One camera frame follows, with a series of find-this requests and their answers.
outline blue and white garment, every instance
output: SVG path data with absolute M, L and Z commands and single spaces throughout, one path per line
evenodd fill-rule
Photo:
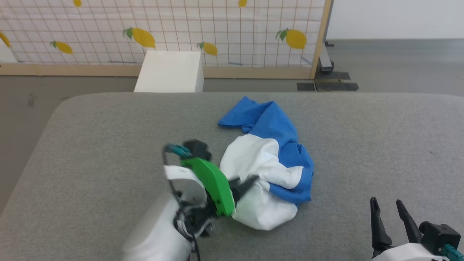
M 260 177 L 232 217 L 262 230 L 294 218 L 299 204 L 311 200 L 314 164 L 282 109 L 275 102 L 259 104 L 245 96 L 218 125 L 246 133 L 227 147 L 221 171 L 228 179 Z

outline table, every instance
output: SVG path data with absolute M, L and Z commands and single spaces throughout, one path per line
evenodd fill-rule
M 197 138 L 219 163 L 239 130 L 217 121 L 244 93 L 105 93 L 61 104 L 0 217 L 0 260 L 118 260 L 168 183 L 166 142 Z M 369 199 L 395 245 L 407 242 L 395 200 L 419 224 L 464 234 L 464 100 L 367 93 L 247 93 L 275 100 L 315 163 L 313 201 L 256 231 L 231 219 L 200 239 L 202 260 L 369 260 Z

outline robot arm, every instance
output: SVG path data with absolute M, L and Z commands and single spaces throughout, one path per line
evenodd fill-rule
M 417 227 L 401 200 L 396 201 L 396 207 L 409 243 L 393 247 L 380 218 L 377 199 L 371 198 L 373 261 L 464 261 L 464 256 L 456 250 L 461 239 L 458 232 L 446 224 L 427 221 Z
M 184 168 L 167 166 L 166 153 L 180 156 Z M 180 193 L 169 180 L 171 193 L 159 197 L 132 231 L 122 248 L 123 261 L 187 261 L 191 252 L 197 252 L 200 260 L 196 239 L 212 233 L 214 219 L 231 216 L 237 201 L 258 178 L 228 181 L 210 160 L 207 145 L 201 141 L 166 145 L 166 171 L 174 167 L 192 172 L 201 183 L 201 191 L 187 187 Z

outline wooden frame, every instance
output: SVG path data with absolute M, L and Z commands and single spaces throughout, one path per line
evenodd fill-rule
M 205 78 L 314 79 L 330 12 L 326 0 L 312 67 L 203 67 Z M 140 65 L 1 64 L 0 75 L 137 77 Z

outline white grid panel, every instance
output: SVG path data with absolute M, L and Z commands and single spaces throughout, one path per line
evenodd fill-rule
M 325 0 L 0 0 L 0 32 L 22 63 L 142 64 L 146 51 L 153 50 L 137 42 L 149 39 L 142 29 L 155 40 L 155 50 L 203 47 L 206 66 L 311 67 L 324 4 Z M 123 34 L 128 28 L 133 28 L 132 39 Z M 286 29 L 281 40 L 278 32 Z

